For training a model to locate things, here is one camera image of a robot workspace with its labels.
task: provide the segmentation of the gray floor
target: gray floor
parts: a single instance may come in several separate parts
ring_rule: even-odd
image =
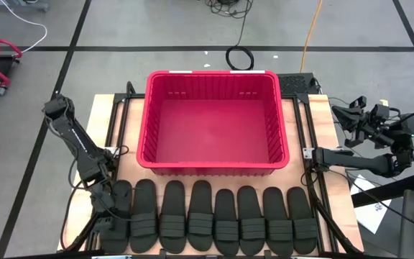
[[[68,46],[84,0],[49,3],[46,14],[21,16],[49,29],[41,46]],[[400,3],[414,30],[414,1]],[[247,17],[242,44],[303,45],[316,6],[316,0],[256,1]],[[241,20],[210,13],[203,1],[92,0],[78,46],[233,45],[240,26]],[[40,28],[0,13],[0,37],[30,45],[40,36]],[[389,0],[325,0],[310,45],[413,46]],[[247,66],[247,57],[231,56],[234,64]],[[264,51],[254,52],[254,56],[257,70],[296,73],[300,67],[300,52]],[[65,52],[60,51],[27,53],[14,72],[12,88],[0,97],[0,237],[40,129],[42,105],[50,98],[64,59]],[[127,81],[142,93],[146,78],[155,70],[207,69],[229,69],[224,52],[76,52],[62,93],[75,102],[77,117],[86,125],[95,94],[123,92]],[[387,99],[404,112],[414,111],[414,53],[309,52],[305,71],[315,74],[329,96],[352,101],[364,94],[369,107]],[[339,129],[338,136],[343,142]],[[372,152],[372,147],[365,143],[356,150],[367,157],[387,152]],[[66,175],[71,160],[64,144],[47,134],[6,257],[55,252],[70,191]],[[379,183],[391,181],[369,172],[361,174]],[[413,174],[414,166],[396,179]],[[400,200],[393,206],[400,206]],[[394,254],[399,221],[388,212],[378,234],[368,230],[362,234],[374,240],[392,233],[390,244],[382,248]]]

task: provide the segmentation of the black slide sandal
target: black slide sandal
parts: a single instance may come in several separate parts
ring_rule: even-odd
[[[257,192],[251,186],[237,191],[237,207],[241,231],[241,250],[245,255],[256,255],[265,245],[265,218],[259,209]]]
[[[287,192],[288,212],[293,220],[293,247],[300,255],[313,252],[317,243],[317,223],[301,187],[292,187]]]
[[[120,180],[113,185],[112,195],[116,216],[130,218],[130,207],[132,202],[132,185],[128,181]],[[114,217],[101,218],[96,227],[100,230],[100,244],[105,253],[123,253],[129,243],[129,222]]]
[[[164,191],[160,215],[159,240],[169,253],[185,249],[185,187],[180,181],[170,181]]]
[[[227,189],[216,193],[214,242],[222,255],[235,256],[239,251],[239,223],[234,194]]]
[[[157,241],[156,186],[143,179],[134,188],[134,206],[130,222],[130,248],[135,253],[148,251]]]
[[[207,251],[212,246],[212,225],[212,188],[208,181],[197,181],[188,211],[188,242],[197,251]]]
[[[266,219],[266,243],[276,255],[290,257],[293,253],[293,227],[284,206],[279,188],[263,192],[263,214]]]

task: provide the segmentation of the red plastic basket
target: red plastic basket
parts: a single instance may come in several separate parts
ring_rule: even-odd
[[[264,176],[289,160],[270,71],[157,71],[147,80],[137,161],[158,175]]]

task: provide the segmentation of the white cable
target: white cable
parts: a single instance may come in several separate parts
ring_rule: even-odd
[[[42,36],[42,38],[40,39],[40,40],[38,40],[38,41],[36,41],[36,43],[35,44],[33,44],[31,47],[28,47],[26,50],[23,50],[22,51],[22,53],[25,53],[25,52],[27,52],[28,50],[31,50],[34,46],[36,46],[38,43],[40,43],[40,42],[42,42],[42,40],[43,39],[45,39],[46,38],[46,36],[47,36],[47,28],[46,28],[46,26],[44,26],[44,25],[42,25],[42,24],[38,24],[38,23],[36,23],[36,22],[30,22],[30,21],[27,21],[26,19],[23,19],[23,18],[21,18],[20,16],[18,16],[18,15],[16,15],[12,10],[11,10],[11,8],[6,4],[6,2],[4,1],[4,0],[0,0],[1,1],[1,3],[3,3],[3,5],[9,10],[9,12],[11,12],[11,14],[13,14],[15,17],[17,17],[17,18],[19,18],[20,20],[22,20],[22,21],[24,21],[24,22],[26,22],[26,23],[29,23],[29,24],[33,24],[33,25],[37,25],[37,26],[41,26],[41,27],[43,27],[44,28],[44,36]]]

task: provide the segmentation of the wooden board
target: wooden board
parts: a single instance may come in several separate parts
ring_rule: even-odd
[[[111,113],[111,101],[105,104],[105,97],[97,95],[92,112],[91,118],[89,119],[87,132],[93,132],[91,135],[92,139],[96,141],[97,145],[103,145],[106,137],[107,123],[106,112],[108,116]],[[315,95],[310,96],[310,107],[313,115],[313,122],[316,129],[316,137],[318,144],[321,147],[337,147],[338,140],[336,138],[336,132],[328,105],[327,96]],[[118,114],[120,115],[122,107],[119,107]],[[264,177],[233,177],[233,176],[157,176],[151,170],[142,168],[136,161],[135,153],[137,151],[137,143],[139,138],[140,124],[142,120],[143,112],[143,99],[133,99],[129,107],[129,116],[126,121],[126,134],[124,136],[124,145],[129,147],[129,153],[121,157],[119,166],[118,179],[128,180],[133,186],[138,180],[148,178],[153,180],[157,186],[157,197],[158,197],[158,209],[162,205],[162,196],[164,194],[165,185],[171,180],[182,181],[185,185],[185,203],[186,211],[189,207],[190,194],[192,185],[197,180],[207,180],[212,185],[212,200],[214,204],[215,194],[221,188],[228,188],[235,194],[241,186],[250,185],[257,190],[259,197],[260,206],[262,204],[262,192],[270,186],[276,186],[281,189],[285,203],[287,204],[286,192],[289,188],[294,186],[301,186],[306,191],[306,187],[302,186],[300,182],[301,175],[303,173],[303,161],[300,155],[300,145],[298,140],[298,131],[295,122],[295,113],[293,111],[293,103],[291,100],[282,100],[282,109],[285,120],[285,128],[287,132],[287,141],[290,152],[290,162],[288,165],[280,170],[276,170],[273,174]],[[305,127],[305,139],[308,146],[310,145],[308,129],[305,123],[304,109],[300,106],[300,112],[302,114],[303,125]],[[115,133],[119,128],[119,119],[116,120]],[[344,171],[341,168],[332,168],[335,171]],[[360,238],[359,229],[357,227],[357,221],[354,213],[354,207],[351,201],[351,195],[349,193],[349,186],[345,178],[335,173],[326,173],[326,184],[329,200],[331,204],[331,212],[333,218],[343,230],[344,234],[351,240],[351,242],[360,250],[363,250],[362,241]],[[91,208],[90,199],[88,194],[84,191],[78,191],[73,197],[72,204],[80,207],[81,210]],[[70,216],[68,219],[67,227],[65,228],[64,238],[65,243],[71,243],[76,235],[82,229],[82,226],[87,222],[90,217],[90,212],[85,213],[84,211],[79,212],[78,209],[70,210]],[[323,233],[323,244],[325,250],[330,250],[328,233],[326,231],[326,225],[324,220],[320,218],[321,229]],[[151,250],[145,254],[159,254],[160,243],[157,243]],[[126,253],[132,254],[133,252],[128,247]],[[219,254],[216,250],[215,245],[207,252],[198,252],[194,250],[189,243],[181,253],[181,255],[202,255],[202,254]],[[311,255],[316,255],[317,251],[313,251]]]

